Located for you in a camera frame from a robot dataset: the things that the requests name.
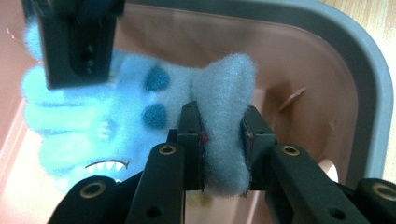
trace plastic bin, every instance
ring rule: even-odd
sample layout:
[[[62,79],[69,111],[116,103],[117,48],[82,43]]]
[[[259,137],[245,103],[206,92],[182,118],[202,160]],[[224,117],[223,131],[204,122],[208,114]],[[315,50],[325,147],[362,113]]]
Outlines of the plastic bin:
[[[304,147],[324,170],[333,164],[338,181],[350,187],[382,176],[393,104],[389,70],[373,39],[348,16],[311,0],[129,2],[116,48],[187,66],[245,52],[258,66],[254,105],[279,142]],[[23,123],[19,83],[37,62],[21,42],[20,3],[0,6],[7,30],[0,54],[7,64],[0,67],[0,223],[43,223],[63,195],[40,167],[39,136]],[[195,195],[186,223],[270,219],[263,193]]]

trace plush toy ear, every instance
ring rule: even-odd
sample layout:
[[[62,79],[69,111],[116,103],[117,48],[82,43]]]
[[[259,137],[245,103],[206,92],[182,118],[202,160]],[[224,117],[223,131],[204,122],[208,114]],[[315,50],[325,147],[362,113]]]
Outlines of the plush toy ear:
[[[256,66],[246,54],[232,54],[210,64],[192,82],[209,141],[205,145],[205,192],[217,196],[246,193],[246,165],[241,121],[253,101]]]
[[[40,30],[36,18],[31,18],[26,25],[23,40],[29,53],[37,60],[43,60]]]

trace stuffed animal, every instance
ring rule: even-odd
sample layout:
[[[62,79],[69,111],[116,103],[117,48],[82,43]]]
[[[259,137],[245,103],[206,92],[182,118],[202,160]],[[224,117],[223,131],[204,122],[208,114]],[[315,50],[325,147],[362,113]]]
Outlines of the stuffed animal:
[[[25,34],[42,60],[39,31]],[[45,69],[27,71],[21,84],[28,126],[43,138],[39,159],[62,191],[91,175],[123,181],[144,169],[150,150],[177,127],[181,107],[196,101],[205,127],[205,192],[241,195],[249,169],[241,119],[252,102],[256,68],[245,54],[231,54],[205,68],[171,64],[114,50],[108,83],[50,91]]]

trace fuzzy fabric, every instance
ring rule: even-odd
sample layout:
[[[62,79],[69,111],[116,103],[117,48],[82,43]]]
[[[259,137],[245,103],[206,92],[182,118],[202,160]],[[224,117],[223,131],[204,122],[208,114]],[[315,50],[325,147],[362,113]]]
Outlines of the fuzzy fabric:
[[[31,54],[41,59],[37,24],[26,29]],[[43,136],[40,161],[68,191],[81,179],[123,181],[144,169],[149,151],[177,127],[181,107],[196,101],[206,135],[205,192],[248,190],[240,122],[252,102],[256,68],[232,54],[205,68],[189,68],[114,50],[111,80],[103,85],[49,91],[42,65],[27,71],[21,89],[29,127]]]

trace beige floor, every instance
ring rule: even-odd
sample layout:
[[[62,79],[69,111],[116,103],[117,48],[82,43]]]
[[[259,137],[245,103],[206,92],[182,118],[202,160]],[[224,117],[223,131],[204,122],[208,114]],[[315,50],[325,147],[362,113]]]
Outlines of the beige floor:
[[[357,21],[373,37],[384,54],[396,83],[396,0],[320,0],[340,9]],[[396,106],[390,130],[384,179],[396,183]]]

